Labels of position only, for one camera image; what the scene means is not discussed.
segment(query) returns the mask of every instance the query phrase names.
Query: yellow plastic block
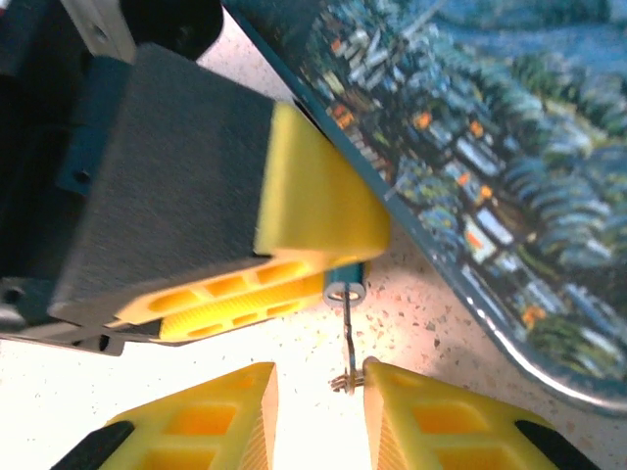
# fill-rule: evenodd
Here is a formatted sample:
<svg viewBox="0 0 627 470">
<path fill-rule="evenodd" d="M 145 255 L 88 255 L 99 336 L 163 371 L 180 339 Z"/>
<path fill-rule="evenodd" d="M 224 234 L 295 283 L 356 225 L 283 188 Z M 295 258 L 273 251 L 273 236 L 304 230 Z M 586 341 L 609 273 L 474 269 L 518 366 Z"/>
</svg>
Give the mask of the yellow plastic block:
<svg viewBox="0 0 627 470">
<path fill-rule="evenodd" d="M 365 366 L 373 470 L 556 470 L 515 427 L 524 409 L 393 365 Z"/>
<path fill-rule="evenodd" d="M 257 228 L 255 253 L 268 263 L 140 297 L 108 326 L 162 318 L 159 341 L 179 342 L 291 313 L 320 301 L 324 271 L 374 259 L 390 239 L 389 215 L 360 176 L 300 111 L 281 103 Z"/>
<path fill-rule="evenodd" d="M 275 365 L 251 365 L 111 420 L 135 430 L 100 470 L 271 469 L 277 407 Z"/>
</svg>

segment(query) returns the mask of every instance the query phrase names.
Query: granite countertop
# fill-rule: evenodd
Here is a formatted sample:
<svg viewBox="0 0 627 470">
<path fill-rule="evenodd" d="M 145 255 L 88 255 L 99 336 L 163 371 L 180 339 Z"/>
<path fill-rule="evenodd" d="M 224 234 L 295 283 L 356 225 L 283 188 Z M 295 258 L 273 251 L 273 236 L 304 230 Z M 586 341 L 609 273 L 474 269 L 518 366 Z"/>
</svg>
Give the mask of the granite countertop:
<svg viewBox="0 0 627 470">
<path fill-rule="evenodd" d="M 278 98 L 289 92 L 227 17 L 201 64 Z M 354 312 L 368 355 L 544 416 L 602 469 L 627 469 L 627 421 L 564 404 L 522 377 L 399 229 Z M 44 469 L 116 414 L 252 362 L 274 361 L 280 407 L 276 470 L 370 468 L 361 391 L 333 394 L 342 318 L 324 305 L 183 348 L 127 345 L 122 357 L 0 342 L 0 468 Z"/>
</svg>

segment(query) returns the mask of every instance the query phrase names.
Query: yellow plastic wedge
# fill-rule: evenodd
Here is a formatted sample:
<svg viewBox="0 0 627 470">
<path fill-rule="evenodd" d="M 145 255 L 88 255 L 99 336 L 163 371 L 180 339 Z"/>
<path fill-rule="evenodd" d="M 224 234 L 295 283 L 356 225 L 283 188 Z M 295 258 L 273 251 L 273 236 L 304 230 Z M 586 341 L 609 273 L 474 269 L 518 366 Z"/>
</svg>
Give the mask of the yellow plastic wedge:
<svg viewBox="0 0 627 470">
<path fill-rule="evenodd" d="M 278 393 L 258 363 L 117 416 L 134 431 L 100 470 L 272 468 Z"/>
<path fill-rule="evenodd" d="M 557 468 L 515 425 L 541 417 L 400 367 L 365 366 L 364 407 L 373 470 Z"/>
</svg>

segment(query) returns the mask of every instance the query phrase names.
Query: white speckled countertop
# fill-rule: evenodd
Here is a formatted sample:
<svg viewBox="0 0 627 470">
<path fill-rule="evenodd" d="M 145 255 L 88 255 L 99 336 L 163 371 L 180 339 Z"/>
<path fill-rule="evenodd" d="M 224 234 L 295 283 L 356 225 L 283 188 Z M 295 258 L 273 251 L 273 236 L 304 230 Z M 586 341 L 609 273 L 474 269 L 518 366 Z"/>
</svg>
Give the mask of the white speckled countertop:
<svg viewBox="0 0 627 470">
<path fill-rule="evenodd" d="M 274 98 L 289 92 L 230 18 L 201 63 Z M 627 469 L 627 421 L 589 415 L 530 383 L 485 337 L 399 230 L 375 263 L 354 313 L 358 361 L 367 355 L 531 409 L 602 469 Z M 226 374 L 274 361 L 280 408 L 276 470 L 369 467 L 362 394 L 333 394 L 342 319 L 321 305 L 183 348 L 127 345 L 105 357 L 0 343 L 0 468 L 46 469 L 116 414 Z"/>
</svg>

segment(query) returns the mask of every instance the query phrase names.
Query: city painting print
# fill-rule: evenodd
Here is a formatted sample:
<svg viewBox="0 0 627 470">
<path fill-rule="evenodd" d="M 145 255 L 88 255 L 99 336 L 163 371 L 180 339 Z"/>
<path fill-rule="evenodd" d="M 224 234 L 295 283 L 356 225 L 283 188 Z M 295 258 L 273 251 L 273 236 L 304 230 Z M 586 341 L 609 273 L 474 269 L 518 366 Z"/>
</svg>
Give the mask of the city painting print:
<svg viewBox="0 0 627 470">
<path fill-rule="evenodd" d="M 627 0 L 226 0 L 490 337 L 627 413 Z"/>
</svg>

